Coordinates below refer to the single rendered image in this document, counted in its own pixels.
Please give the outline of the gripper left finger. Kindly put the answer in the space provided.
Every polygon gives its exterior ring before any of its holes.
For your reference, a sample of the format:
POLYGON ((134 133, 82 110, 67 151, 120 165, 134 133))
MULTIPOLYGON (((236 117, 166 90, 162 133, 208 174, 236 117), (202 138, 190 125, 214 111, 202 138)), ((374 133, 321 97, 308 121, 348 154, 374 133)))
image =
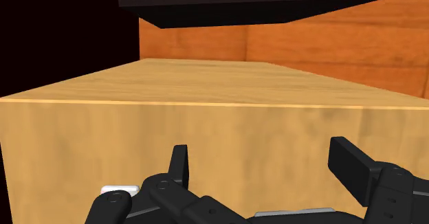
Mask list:
POLYGON ((251 224, 209 196, 198 197, 188 190, 188 148, 173 148, 167 173, 146 178, 140 191, 112 190, 96 197, 85 224, 124 224, 134 217, 162 210, 176 224, 251 224))

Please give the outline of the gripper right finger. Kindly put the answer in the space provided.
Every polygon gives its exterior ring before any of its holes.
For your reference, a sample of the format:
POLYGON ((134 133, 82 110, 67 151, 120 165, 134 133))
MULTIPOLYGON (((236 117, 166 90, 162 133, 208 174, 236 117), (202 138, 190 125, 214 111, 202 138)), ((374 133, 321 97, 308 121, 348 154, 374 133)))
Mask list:
POLYGON ((345 137, 330 139, 328 167, 366 208, 362 224, 429 224, 429 180, 373 160, 345 137))

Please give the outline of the light wooden cabinet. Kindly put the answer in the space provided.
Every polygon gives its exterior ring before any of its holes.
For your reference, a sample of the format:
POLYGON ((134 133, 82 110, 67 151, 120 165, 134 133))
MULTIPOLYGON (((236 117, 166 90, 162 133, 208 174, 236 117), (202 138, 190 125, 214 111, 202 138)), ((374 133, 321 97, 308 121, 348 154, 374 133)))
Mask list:
POLYGON ((166 172, 176 144, 190 190, 243 216, 363 216, 333 136, 429 179, 429 100, 269 63, 147 58, 0 98, 13 224, 84 224, 101 187, 166 172))

